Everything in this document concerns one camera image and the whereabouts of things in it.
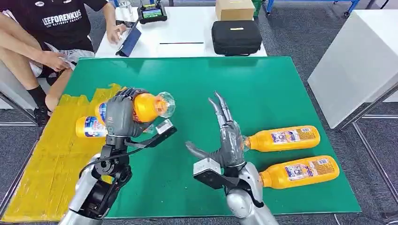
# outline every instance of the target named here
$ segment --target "floor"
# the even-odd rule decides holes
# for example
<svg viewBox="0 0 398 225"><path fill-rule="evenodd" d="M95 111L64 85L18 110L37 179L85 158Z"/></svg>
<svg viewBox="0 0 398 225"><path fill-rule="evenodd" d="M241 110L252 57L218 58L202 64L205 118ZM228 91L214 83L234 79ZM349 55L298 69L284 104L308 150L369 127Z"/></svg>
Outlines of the floor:
<svg viewBox="0 0 398 225"><path fill-rule="evenodd" d="M369 0L362 0L357 9L364 8ZM213 1L176 1L176 6L213 6ZM377 172L373 162L360 141L353 127L345 132L329 129L322 112L308 86L307 78L345 22L343 12L349 3L339 2L285 2L276 1L272 15L265 17L262 10L256 20L261 31L264 46L268 55L291 56L308 94L321 118L329 140L340 160L342 168L352 186L363 213L337 214L341 225L377 225L381 221L380 212L395 211L398 206ZM92 37L97 48L104 33L104 21L101 13L89 11L92 22ZM375 109L374 114L397 114L398 104L385 103ZM0 121L23 120L15 111L0 111ZM381 163L385 166L394 186L398 188L398 144L396 120L360 120L359 126L371 142ZM12 179L16 176L16 168L20 168L35 139L35 128L4 128L0 127L0 196L4 196ZM336 225L333 214L287 215L277 216L281 225ZM229 217L216 218L155 218L131 220L106 220L104 224L115 225L234 225L237 220Z"/></svg>

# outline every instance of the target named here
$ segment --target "yellow mat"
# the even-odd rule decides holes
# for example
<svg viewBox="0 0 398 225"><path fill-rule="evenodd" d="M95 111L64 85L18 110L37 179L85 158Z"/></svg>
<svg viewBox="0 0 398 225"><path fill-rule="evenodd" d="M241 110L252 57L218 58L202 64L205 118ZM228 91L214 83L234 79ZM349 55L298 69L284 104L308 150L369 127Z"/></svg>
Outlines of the yellow mat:
<svg viewBox="0 0 398 225"><path fill-rule="evenodd" d="M58 221L75 193L79 171L101 151L105 138L78 138L76 120L94 116L94 108L118 90L97 89L86 96L63 95L25 168L3 222Z"/></svg>

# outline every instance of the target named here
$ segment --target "orange bottle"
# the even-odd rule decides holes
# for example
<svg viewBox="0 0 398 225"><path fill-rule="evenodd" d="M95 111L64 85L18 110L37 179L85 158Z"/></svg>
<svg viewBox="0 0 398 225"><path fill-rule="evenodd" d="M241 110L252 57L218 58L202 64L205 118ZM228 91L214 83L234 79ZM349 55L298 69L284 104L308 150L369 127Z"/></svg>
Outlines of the orange bottle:
<svg viewBox="0 0 398 225"><path fill-rule="evenodd" d="M312 148L319 144L321 137L314 126L298 126L263 130L245 138L245 151L283 151Z"/></svg>
<svg viewBox="0 0 398 225"><path fill-rule="evenodd" d="M84 116L76 121L78 137L105 137L107 134L107 128L95 116Z"/></svg>
<svg viewBox="0 0 398 225"><path fill-rule="evenodd" d="M272 165L260 178L264 187L284 189L333 180L339 174L334 158L315 156Z"/></svg>
<svg viewBox="0 0 398 225"><path fill-rule="evenodd" d="M174 98L167 92L161 92L157 96L150 93L144 93L136 96L134 99L133 118L137 122L151 122L156 117L161 116L169 118L176 109ZM99 104L95 114L102 121L105 121L107 104Z"/></svg>

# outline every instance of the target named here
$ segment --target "green object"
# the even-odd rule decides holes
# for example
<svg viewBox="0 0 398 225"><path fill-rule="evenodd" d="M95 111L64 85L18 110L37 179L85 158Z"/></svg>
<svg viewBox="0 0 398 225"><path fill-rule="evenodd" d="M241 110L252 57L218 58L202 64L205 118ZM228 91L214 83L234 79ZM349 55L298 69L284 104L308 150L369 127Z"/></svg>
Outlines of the green object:
<svg viewBox="0 0 398 225"><path fill-rule="evenodd" d="M133 176L121 189L110 218L231 215L223 190L192 177L198 160L184 145L189 140L205 151L220 147L216 115L207 100L214 97L214 90L227 101L243 135L299 125L319 130L321 142L312 149L246 152L246 160L259 171L318 155L338 161L290 57L81 59L64 94L86 95L90 100L97 88L111 83L172 94L176 111L171 121L178 131L156 148L130 157ZM341 168L332 181L283 190L264 188L264 202L274 214L360 211Z"/></svg>
<svg viewBox="0 0 398 225"><path fill-rule="evenodd" d="M259 16L259 12L262 6L262 1L258 1L258 0L252 0L254 7L256 8L256 11L254 11L253 17L257 17Z"/></svg>

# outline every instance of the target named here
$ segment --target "cardboard box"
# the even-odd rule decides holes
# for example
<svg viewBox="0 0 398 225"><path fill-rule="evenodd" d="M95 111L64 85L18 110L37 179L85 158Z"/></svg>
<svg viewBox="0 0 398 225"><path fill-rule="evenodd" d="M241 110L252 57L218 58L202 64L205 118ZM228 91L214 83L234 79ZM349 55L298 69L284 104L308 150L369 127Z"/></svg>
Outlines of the cardboard box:
<svg viewBox="0 0 398 225"><path fill-rule="evenodd" d="M215 13L220 21L252 20L254 14L252 0L216 0Z"/></svg>

